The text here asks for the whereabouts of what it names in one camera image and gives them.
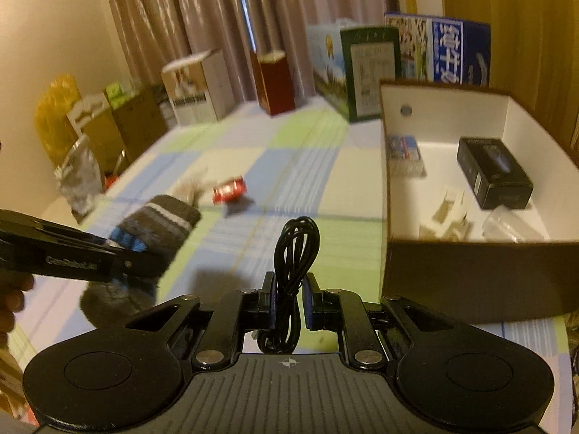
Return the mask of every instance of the tablecloth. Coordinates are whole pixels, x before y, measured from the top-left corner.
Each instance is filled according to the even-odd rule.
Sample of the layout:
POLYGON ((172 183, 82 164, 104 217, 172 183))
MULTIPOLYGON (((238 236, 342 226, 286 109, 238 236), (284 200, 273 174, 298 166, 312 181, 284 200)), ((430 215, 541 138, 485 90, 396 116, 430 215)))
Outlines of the tablecloth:
MULTIPOLYGON (((348 124, 320 98, 295 112, 270 118, 256 103, 238 107, 216 124, 177 128, 152 146, 99 203, 84 228, 102 237, 149 198, 180 178, 208 181, 242 175, 248 201, 242 209, 201 200, 203 219, 160 281, 159 300, 186 293, 215 301, 224 292, 260 288, 272 270, 284 223, 315 218, 321 248, 312 267, 320 288, 380 295, 383 133, 379 120, 348 124)), ((10 338, 22 366, 38 351, 92 330, 78 308, 85 283, 39 277, 27 295, 10 338)), ((485 325, 484 329, 541 355, 555 375, 554 397, 541 426, 568 433, 571 373, 562 318, 485 325)), ((251 340, 246 347, 252 350, 251 340)), ((336 350, 335 335, 302 330, 298 349, 336 350)))

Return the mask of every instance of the open box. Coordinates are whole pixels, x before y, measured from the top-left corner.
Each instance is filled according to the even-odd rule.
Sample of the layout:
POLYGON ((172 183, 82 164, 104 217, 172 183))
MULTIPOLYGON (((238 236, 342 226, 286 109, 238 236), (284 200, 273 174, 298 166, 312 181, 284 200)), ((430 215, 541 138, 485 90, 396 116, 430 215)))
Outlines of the open box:
MULTIPOLYGON (((483 88, 381 82, 385 135, 413 135, 426 175, 384 168, 382 295, 398 294, 469 323, 560 315, 579 308, 579 170, 513 98, 483 88), (545 236, 533 243, 487 242, 480 210, 456 154, 462 136, 501 138, 534 183, 516 211, 545 236), (471 197, 466 241, 419 241, 419 224, 444 187, 471 197)), ((384 151, 384 161, 388 162, 384 151)))

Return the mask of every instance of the white and brown box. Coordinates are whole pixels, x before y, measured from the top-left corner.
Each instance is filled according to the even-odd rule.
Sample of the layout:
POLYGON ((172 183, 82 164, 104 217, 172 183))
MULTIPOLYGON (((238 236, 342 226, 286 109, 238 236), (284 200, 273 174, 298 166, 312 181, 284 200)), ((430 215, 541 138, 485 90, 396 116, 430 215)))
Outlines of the white and brown box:
POLYGON ((561 315, 579 308, 579 169, 508 94, 475 86, 383 81, 384 134, 413 135, 426 175, 384 168, 381 294, 403 295, 469 323, 561 315), (514 213, 544 241, 489 242, 481 210, 457 162, 461 137, 499 138, 534 183, 514 213), (444 187, 472 200, 466 241, 419 240, 420 221, 444 187))
POLYGON ((221 50, 208 50, 163 68, 161 77, 181 126, 221 120, 235 98, 221 50))

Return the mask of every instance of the black box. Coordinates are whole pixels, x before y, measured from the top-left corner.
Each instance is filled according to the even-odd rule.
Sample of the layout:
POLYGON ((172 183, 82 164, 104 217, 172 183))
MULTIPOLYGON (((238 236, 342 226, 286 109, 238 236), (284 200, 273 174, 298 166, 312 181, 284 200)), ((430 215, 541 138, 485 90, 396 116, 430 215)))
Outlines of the black box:
POLYGON ((533 183, 500 139, 461 137, 456 156, 481 209, 524 209, 533 183))

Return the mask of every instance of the ribbed gray surface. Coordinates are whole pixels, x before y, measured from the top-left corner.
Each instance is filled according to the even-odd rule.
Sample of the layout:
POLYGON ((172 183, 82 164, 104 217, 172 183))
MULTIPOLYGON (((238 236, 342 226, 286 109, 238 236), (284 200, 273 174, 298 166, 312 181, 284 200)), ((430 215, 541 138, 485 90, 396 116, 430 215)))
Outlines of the ribbed gray surface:
MULTIPOLYGON (((156 419, 122 432, 442 434, 447 431, 409 413, 380 375, 354 372, 342 364, 337 354, 242 354, 230 369, 193 377, 180 400, 156 419)), ((45 427, 38 434, 57 433, 60 431, 45 427)))

